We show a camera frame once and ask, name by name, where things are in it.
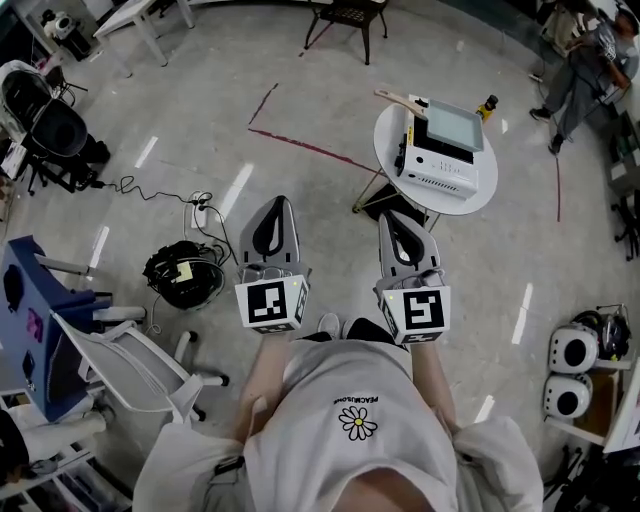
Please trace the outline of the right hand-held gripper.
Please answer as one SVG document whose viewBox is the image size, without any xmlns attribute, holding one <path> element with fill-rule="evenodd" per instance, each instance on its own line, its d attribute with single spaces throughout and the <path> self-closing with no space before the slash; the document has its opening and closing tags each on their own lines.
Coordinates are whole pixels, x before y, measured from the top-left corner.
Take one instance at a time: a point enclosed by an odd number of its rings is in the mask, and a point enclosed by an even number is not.
<svg viewBox="0 0 640 512">
<path fill-rule="evenodd" d="M 434 237 L 395 210 L 379 218 L 382 279 L 374 287 L 378 307 L 396 345 L 435 341 L 450 330 L 451 288 L 444 283 Z"/>
</svg>

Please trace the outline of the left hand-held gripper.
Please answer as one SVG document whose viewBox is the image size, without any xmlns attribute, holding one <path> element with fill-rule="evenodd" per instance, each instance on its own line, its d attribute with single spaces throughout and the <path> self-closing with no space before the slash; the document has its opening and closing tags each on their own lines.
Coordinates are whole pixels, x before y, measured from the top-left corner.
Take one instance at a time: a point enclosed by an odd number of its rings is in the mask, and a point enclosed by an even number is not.
<svg viewBox="0 0 640 512">
<path fill-rule="evenodd" d="M 254 213 L 241 232 L 240 251 L 244 263 L 265 262 L 269 257 L 300 261 L 294 210 L 285 196 L 273 198 Z M 308 266 L 251 263 L 241 265 L 238 274 L 235 292 L 245 328 L 277 334 L 301 327 L 310 292 Z"/>
</svg>

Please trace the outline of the white induction cooktop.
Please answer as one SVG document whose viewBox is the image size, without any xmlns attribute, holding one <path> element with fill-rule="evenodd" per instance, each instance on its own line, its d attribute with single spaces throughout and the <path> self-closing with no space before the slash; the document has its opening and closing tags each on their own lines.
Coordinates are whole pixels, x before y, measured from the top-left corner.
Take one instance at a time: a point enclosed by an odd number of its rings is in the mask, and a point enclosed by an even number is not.
<svg viewBox="0 0 640 512">
<path fill-rule="evenodd" d="M 427 141 L 426 148 L 422 149 L 407 142 L 405 131 L 395 166 L 398 176 L 405 181 L 466 200 L 479 188 L 478 170 L 474 164 L 478 153 L 437 141 Z"/>
</svg>

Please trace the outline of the pale green square pan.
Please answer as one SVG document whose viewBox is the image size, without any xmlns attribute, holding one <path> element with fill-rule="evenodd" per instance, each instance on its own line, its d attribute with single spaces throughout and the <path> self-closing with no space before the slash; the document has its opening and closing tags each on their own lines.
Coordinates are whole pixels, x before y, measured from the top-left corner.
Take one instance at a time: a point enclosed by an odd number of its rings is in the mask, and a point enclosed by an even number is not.
<svg viewBox="0 0 640 512">
<path fill-rule="evenodd" d="M 484 150 L 478 114 L 439 100 L 405 97 L 384 89 L 376 89 L 374 95 L 406 109 L 405 131 L 410 145 L 425 149 L 427 141 L 437 141 L 471 153 Z"/>
</svg>

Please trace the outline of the person's left forearm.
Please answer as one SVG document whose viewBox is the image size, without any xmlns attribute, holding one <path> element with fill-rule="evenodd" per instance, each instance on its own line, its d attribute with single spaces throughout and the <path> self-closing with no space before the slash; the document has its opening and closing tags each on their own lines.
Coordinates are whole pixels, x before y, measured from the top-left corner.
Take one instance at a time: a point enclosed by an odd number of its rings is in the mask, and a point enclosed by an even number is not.
<svg viewBox="0 0 640 512">
<path fill-rule="evenodd" d="M 292 331 L 262 337 L 253 366 L 238 402 L 233 438 L 245 443 L 260 432 L 276 410 L 283 390 Z"/>
</svg>

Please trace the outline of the person's right forearm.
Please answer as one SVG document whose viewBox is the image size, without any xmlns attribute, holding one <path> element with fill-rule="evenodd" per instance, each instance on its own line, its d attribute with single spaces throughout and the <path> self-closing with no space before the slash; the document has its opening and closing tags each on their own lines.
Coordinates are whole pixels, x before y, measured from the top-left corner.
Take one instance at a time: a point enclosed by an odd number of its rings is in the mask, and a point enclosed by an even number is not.
<svg viewBox="0 0 640 512">
<path fill-rule="evenodd" d="M 451 432 L 458 431 L 453 395 L 441 365 L 437 345 L 434 342 L 412 344 L 410 353 L 413 383 L 419 394 Z"/>
</svg>

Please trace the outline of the person's black trousers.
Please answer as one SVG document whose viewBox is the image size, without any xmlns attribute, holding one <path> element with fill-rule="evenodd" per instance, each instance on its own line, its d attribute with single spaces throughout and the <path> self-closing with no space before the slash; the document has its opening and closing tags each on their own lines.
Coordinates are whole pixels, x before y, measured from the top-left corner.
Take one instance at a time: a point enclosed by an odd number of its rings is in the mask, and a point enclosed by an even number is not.
<svg viewBox="0 0 640 512">
<path fill-rule="evenodd" d="M 360 317 L 344 323 L 341 337 L 345 340 L 386 343 L 395 346 L 394 338 L 389 332 L 367 318 Z"/>
</svg>

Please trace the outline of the white power strip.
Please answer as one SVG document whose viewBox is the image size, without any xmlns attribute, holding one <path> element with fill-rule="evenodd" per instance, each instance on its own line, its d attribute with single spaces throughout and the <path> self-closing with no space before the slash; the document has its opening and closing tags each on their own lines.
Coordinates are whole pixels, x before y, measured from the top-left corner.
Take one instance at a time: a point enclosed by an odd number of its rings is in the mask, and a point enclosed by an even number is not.
<svg viewBox="0 0 640 512">
<path fill-rule="evenodd" d="M 208 220 L 209 201 L 212 195 L 206 191 L 194 191 L 186 204 L 186 216 L 188 218 L 188 224 L 193 230 L 204 229 Z"/>
</svg>

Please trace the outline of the person's left white shoe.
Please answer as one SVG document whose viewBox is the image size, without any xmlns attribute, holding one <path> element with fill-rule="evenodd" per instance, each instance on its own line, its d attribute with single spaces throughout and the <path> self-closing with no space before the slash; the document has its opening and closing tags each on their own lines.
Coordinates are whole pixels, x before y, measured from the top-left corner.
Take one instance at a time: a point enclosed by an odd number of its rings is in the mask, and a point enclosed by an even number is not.
<svg viewBox="0 0 640 512">
<path fill-rule="evenodd" d="M 339 339 L 341 335 L 341 322 L 335 313 L 324 314 L 318 323 L 319 339 L 330 341 Z"/>
</svg>

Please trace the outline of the round white side table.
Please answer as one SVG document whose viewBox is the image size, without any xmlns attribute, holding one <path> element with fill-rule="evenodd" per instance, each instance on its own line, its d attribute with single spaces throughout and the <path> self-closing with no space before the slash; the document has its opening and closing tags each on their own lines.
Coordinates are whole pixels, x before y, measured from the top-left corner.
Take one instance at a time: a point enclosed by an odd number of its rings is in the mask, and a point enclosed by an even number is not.
<svg viewBox="0 0 640 512">
<path fill-rule="evenodd" d="M 370 197 L 365 189 L 355 200 L 354 213 L 371 212 L 389 208 L 394 201 L 402 200 L 413 211 L 421 212 L 421 221 L 429 228 L 434 228 L 441 216 L 464 216 L 479 211 L 493 197 L 498 183 L 498 165 L 494 150 L 484 135 L 484 150 L 474 157 L 478 170 L 479 188 L 469 199 L 463 200 L 438 190 L 426 188 L 416 183 L 405 181 L 397 174 L 395 166 L 399 154 L 399 144 L 405 133 L 404 120 L 407 111 L 404 107 L 391 103 L 378 116 L 373 136 L 374 151 L 379 169 L 375 177 L 383 175 L 393 190 L 385 195 L 375 193 Z"/>
</svg>

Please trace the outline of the person's white t-shirt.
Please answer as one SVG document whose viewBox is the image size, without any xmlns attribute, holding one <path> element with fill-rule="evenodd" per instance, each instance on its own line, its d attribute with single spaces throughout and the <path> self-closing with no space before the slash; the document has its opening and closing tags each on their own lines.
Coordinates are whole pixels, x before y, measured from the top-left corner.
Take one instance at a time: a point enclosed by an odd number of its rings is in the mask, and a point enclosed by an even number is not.
<svg viewBox="0 0 640 512">
<path fill-rule="evenodd" d="M 264 428 L 241 443 L 167 424 L 132 512 L 543 512 L 519 426 L 458 427 L 419 394 L 410 350 L 298 339 Z"/>
</svg>

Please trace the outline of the white office chair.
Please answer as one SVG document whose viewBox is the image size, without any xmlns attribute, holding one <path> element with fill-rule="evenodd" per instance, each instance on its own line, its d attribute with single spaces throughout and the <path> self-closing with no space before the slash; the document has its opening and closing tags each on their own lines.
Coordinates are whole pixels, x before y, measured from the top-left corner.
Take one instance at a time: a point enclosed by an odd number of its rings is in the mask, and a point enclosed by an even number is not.
<svg viewBox="0 0 640 512">
<path fill-rule="evenodd" d="M 104 333 L 84 333 L 57 313 L 52 318 L 81 356 L 79 376 L 88 380 L 93 373 L 132 412 L 168 413 L 178 424 L 202 422 L 206 413 L 196 405 L 202 389 L 230 383 L 225 374 L 191 373 L 182 366 L 187 349 L 199 340 L 193 331 L 180 335 L 170 355 L 132 320 Z"/>
</svg>

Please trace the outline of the black helmet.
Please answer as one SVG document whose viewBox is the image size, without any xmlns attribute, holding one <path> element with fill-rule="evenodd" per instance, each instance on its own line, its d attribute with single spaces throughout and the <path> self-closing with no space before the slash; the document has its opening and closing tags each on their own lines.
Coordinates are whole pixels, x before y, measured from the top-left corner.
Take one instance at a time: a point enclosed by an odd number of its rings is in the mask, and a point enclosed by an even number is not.
<svg viewBox="0 0 640 512">
<path fill-rule="evenodd" d="M 600 305 L 578 313 L 572 321 L 595 332 L 599 359 L 619 362 L 627 355 L 631 331 L 624 304 Z"/>
</svg>

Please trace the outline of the black office chair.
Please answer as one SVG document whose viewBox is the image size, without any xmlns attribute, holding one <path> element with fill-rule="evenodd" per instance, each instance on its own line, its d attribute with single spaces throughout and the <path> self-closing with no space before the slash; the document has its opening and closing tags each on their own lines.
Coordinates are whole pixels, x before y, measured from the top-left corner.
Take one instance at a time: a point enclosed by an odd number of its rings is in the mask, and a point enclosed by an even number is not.
<svg viewBox="0 0 640 512">
<path fill-rule="evenodd" d="M 56 184 L 69 193 L 97 183 L 111 154 L 82 117 L 37 69 L 20 60 L 0 66 L 0 133 L 25 150 L 19 169 L 32 169 L 31 182 Z"/>
<path fill-rule="evenodd" d="M 623 225 L 620 235 L 614 236 L 614 241 L 620 243 L 628 241 L 626 261 L 640 258 L 640 189 L 635 189 L 631 196 L 624 196 L 610 206 L 612 212 L 619 215 Z"/>
<path fill-rule="evenodd" d="M 551 512 L 640 512 L 640 447 L 605 454 L 565 445 L 543 503 Z"/>
</svg>

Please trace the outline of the brown cardboard box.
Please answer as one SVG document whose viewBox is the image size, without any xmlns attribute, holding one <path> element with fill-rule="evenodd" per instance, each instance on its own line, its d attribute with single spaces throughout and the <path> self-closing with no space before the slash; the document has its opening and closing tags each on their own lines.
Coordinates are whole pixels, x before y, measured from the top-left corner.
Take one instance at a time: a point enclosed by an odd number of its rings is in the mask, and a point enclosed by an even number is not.
<svg viewBox="0 0 640 512">
<path fill-rule="evenodd" d="M 586 412 L 573 420 L 573 425 L 591 434 L 606 437 L 619 403 L 620 372 L 596 369 L 587 374 L 592 383 L 592 396 Z"/>
</svg>

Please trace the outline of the black metal lattice chair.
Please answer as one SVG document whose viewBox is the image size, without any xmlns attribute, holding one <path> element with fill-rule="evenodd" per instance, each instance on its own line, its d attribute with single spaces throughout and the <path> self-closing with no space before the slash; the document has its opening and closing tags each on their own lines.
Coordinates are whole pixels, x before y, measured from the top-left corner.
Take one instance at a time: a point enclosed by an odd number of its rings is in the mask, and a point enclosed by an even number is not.
<svg viewBox="0 0 640 512">
<path fill-rule="evenodd" d="M 313 19 L 307 31 L 303 48 L 308 50 L 313 41 L 311 37 L 319 21 L 325 21 L 327 27 L 344 25 L 361 32 L 364 46 L 364 63 L 370 64 L 370 25 L 379 17 L 383 25 L 383 38 L 388 38 L 388 27 L 384 11 L 389 0 L 331 0 L 329 4 L 320 5 L 307 0 L 313 13 Z"/>
</svg>

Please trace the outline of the blue panel cart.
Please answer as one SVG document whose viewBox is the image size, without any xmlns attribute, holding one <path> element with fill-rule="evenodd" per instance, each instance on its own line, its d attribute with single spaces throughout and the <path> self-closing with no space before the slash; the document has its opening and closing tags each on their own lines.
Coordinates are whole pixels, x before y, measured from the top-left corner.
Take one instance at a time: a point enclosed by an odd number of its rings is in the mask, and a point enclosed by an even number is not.
<svg viewBox="0 0 640 512">
<path fill-rule="evenodd" d="M 0 263 L 0 345 L 31 401 L 51 422 L 87 396 L 78 375 L 81 356 L 60 325 L 58 314 L 89 332 L 94 313 L 111 306 L 108 294 L 68 289 L 38 261 L 45 252 L 33 237 L 13 239 Z"/>
</svg>

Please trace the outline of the plain white table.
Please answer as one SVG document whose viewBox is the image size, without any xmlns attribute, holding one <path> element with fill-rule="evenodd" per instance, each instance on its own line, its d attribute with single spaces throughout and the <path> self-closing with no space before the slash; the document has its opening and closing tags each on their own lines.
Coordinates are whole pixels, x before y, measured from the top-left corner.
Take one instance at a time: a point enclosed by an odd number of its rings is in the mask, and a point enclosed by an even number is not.
<svg viewBox="0 0 640 512">
<path fill-rule="evenodd" d="M 98 40 L 104 53 L 107 54 L 123 76 L 129 78 L 132 71 L 121 59 L 109 40 L 109 36 L 115 31 L 133 24 L 141 39 L 151 50 L 156 61 L 161 67 L 168 65 L 168 60 L 160 49 L 156 30 L 149 20 L 149 9 L 156 0 L 127 0 L 113 15 L 111 15 L 93 34 Z"/>
</svg>

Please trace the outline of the white round device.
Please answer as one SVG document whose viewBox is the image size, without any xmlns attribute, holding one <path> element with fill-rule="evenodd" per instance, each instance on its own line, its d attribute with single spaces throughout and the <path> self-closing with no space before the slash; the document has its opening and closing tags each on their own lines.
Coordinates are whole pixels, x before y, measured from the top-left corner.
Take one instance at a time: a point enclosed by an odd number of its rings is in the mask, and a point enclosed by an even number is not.
<svg viewBox="0 0 640 512">
<path fill-rule="evenodd" d="M 82 35 L 79 22 L 64 11 L 55 13 L 46 9 L 41 15 L 41 25 L 45 35 L 65 48 L 78 62 L 89 55 L 91 45 Z"/>
</svg>

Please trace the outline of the white shelf unit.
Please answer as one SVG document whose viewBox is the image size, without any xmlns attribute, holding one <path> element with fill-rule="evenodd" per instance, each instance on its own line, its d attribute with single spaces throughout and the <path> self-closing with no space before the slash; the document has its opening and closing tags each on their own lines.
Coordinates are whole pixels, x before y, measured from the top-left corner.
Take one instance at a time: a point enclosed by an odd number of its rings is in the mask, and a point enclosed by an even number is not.
<svg viewBox="0 0 640 512">
<path fill-rule="evenodd" d="M 88 411 L 98 401 L 106 403 L 104 398 L 105 388 L 99 385 L 60 420 L 46 420 L 62 421 Z M 22 389 L 0 391 L 2 410 L 22 404 L 38 409 Z M 0 512 L 128 512 L 128 492 L 98 463 L 92 451 L 94 436 L 59 453 L 54 458 L 58 463 L 54 472 L 1 486 Z"/>
</svg>

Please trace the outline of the white frame table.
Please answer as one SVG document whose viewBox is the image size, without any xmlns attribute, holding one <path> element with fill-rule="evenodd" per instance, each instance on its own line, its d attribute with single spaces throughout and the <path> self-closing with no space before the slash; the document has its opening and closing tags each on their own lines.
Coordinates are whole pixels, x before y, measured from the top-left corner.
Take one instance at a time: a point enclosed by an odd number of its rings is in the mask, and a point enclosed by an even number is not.
<svg viewBox="0 0 640 512">
<path fill-rule="evenodd" d="M 603 448 L 605 454 L 640 447 L 640 357 L 633 363 L 601 362 L 595 369 L 620 372 L 619 403 L 612 426 L 606 437 L 591 434 L 573 425 L 573 420 L 546 416 L 544 422 L 571 436 Z"/>
</svg>

